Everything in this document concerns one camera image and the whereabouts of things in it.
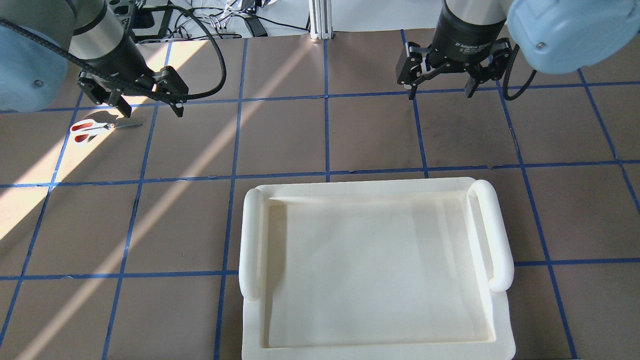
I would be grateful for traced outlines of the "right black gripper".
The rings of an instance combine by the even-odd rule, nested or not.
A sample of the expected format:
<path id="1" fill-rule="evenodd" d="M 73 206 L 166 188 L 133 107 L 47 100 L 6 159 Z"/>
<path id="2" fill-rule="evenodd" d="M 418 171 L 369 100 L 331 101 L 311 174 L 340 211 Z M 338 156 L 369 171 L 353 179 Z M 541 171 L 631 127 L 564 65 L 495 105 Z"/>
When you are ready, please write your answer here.
<path id="1" fill-rule="evenodd" d="M 509 39 L 499 38 L 506 13 L 505 7 L 442 7 L 430 44 L 407 41 L 400 53 L 397 84 L 407 88 L 409 100 L 419 84 L 439 75 L 467 73 L 467 99 L 481 84 L 500 80 L 513 64 Z"/>

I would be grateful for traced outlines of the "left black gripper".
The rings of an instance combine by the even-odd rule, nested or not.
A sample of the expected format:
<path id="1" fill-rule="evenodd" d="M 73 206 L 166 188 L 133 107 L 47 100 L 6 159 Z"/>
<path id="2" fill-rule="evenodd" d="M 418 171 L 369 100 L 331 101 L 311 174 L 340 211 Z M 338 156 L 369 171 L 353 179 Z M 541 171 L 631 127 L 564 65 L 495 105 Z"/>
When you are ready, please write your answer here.
<path id="1" fill-rule="evenodd" d="M 79 73 L 77 85 L 93 104 L 108 105 L 117 109 L 126 119 L 131 118 L 132 108 L 124 96 L 142 95 L 141 91 L 132 89 L 131 85 L 137 85 L 146 92 L 157 91 L 167 95 L 187 95 L 189 91 L 188 85 L 176 69 L 165 66 L 159 71 L 153 71 L 135 47 L 117 49 L 114 53 L 89 64 L 125 85 L 118 85 L 86 70 Z M 184 104 L 182 100 L 170 102 L 170 108 L 178 118 L 185 114 Z"/>

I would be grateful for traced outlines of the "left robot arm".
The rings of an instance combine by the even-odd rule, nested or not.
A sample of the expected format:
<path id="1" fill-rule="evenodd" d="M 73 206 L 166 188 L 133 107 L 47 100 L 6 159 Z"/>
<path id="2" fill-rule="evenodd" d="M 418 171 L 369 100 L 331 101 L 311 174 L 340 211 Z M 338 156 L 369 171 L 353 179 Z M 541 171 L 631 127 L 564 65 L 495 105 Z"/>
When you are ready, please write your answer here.
<path id="1" fill-rule="evenodd" d="M 69 60 L 87 63 L 77 84 L 96 105 L 130 117 L 125 96 L 151 91 L 185 95 L 189 89 L 170 66 L 151 70 L 135 45 L 133 0 L 3 0 L 1 2 L 1 109 L 36 112 L 53 104 Z"/>

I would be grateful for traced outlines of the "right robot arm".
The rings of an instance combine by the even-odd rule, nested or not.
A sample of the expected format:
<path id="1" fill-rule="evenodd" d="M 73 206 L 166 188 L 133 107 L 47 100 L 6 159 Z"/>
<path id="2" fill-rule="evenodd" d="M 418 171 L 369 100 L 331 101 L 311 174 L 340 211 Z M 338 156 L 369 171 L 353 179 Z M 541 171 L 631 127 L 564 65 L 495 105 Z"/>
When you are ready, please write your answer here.
<path id="1" fill-rule="evenodd" d="M 431 43 L 405 42 L 395 76 L 410 100 L 423 82 L 466 73 L 467 97 L 501 81 L 512 101 L 537 73 L 564 75 L 608 59 L 639 23 L 637 0 L 445 0 Z"/>

